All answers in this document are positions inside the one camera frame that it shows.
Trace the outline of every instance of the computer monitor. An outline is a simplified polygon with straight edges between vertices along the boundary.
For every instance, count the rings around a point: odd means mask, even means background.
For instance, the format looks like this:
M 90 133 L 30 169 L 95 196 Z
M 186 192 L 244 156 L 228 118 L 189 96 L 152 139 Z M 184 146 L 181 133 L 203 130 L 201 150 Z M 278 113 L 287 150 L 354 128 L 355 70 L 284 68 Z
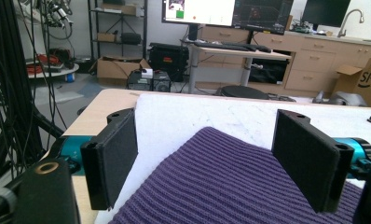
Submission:
M 232 26 L 284 35 L 294 0 L 236 0 Z
M 162 0 L 162 22 L 283 35 L 294 0 Z M 195 26 L 190 35 L 196 36 Z
M 302 21 L 318 25 L 340 27 L 348 10 L 350 0 L 308 0 Z

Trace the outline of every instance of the desk leg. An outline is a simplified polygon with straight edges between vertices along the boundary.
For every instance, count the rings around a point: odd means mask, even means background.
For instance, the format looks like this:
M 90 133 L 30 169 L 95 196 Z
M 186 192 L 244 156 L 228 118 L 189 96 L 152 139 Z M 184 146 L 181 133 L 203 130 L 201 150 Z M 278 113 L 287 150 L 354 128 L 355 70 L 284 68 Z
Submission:
M 242 86 L 247 86 L 247 84 L 249 83 L 250 69 L 252 67 L 252 64 L 253 64 L 253 58 L 246 59 L 246 64 L 244 65 L 243 74 L 241 75 L 241 80 L 240 80 L 240 84 Z
M 188 93 L 192 94 L 195 88 L 195 75 L 196 70 L 198 69 L 198 60 L 199 60 L 199 50 L 192 49 L 192 59 L 191 59 L 191 71 L 189 74 L 189 81 L 188 81 Z

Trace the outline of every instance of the sink faucet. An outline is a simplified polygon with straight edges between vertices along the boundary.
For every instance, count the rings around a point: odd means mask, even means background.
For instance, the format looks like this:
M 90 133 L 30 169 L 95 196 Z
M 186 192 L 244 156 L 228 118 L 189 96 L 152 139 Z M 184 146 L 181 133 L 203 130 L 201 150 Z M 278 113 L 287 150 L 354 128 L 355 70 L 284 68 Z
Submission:
M 343 28 L 345 28 L 345 24 L 346 24 L 346 21 L 348 20 L 349 15 L 352 12 L 355 12 L 355 11 L 360 12 L 360 21 L 359 21 L 359 23 L 363 23 L 364 22 L 364 13 L 360 9 L 356 8 L 356 9 L 350 11 L 348 14 L 346 14 L 345 20 L 343 21 L 343 24 L 342 24 L 342 27 L 340 28 L 339 34 L 337 34 L 337 37 L 338 38 L 340 38 L 341 36 L 345 36 L 346 35 L 346 30 L 345 30 L 345 32 L 343 32 Z

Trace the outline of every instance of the keyboard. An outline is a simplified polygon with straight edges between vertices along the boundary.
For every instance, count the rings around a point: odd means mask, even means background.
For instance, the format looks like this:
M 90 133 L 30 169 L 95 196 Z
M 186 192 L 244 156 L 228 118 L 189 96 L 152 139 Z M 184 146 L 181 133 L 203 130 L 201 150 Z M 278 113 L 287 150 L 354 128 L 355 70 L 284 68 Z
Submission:
M 232 50 L 240 50 L 240 51 L 249 51 L 248 49 L 240 46 L 231 46 L 231 45 L 220 45 L 220 44 L 212 44 L 212 43 L 200 43 L 194 42 L 194 45 L 201 48 L 208 48 L 208 49 L 232 49 Z
M 265 53 L 271 53 L 272 49 L 267 48 L 263 45 L 251 45 L 251 44 L 243 44 L 243 43 L 235 43 L 235 42 L 221 42 L 223 45 L 227 46 L 238 46 L 248 49 L 249 51 L 256 51 L 257 49 L 259 51 L 265 52 Z

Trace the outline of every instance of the cardboard box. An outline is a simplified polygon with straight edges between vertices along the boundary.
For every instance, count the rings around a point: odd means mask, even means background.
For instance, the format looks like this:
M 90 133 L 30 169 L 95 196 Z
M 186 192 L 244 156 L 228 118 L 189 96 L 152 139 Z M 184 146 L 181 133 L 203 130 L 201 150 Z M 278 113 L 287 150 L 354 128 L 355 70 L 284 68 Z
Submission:
M 102 3 L 101 8 L 103 10 L 105 10 L 105 9 L 121 10 L 122 14 L 136 16 L 136 7 L 135 6 L 121 6 L 121 5 Z
M 116 36 L 109 33 L 98 33 L 99 41 L 116 42 Z
M 145 59 L 103 56 L 98 59 L 98 79 L 101 84 L 126 86 L 132 71 L 151 68 Z
M 340 77 L 333 93 L 336 91 L 358 93 L 363 96 L 368 106 L 371 106 L 371 59 L 365 68 L 343 64 L 338 67 L 337 72 Z

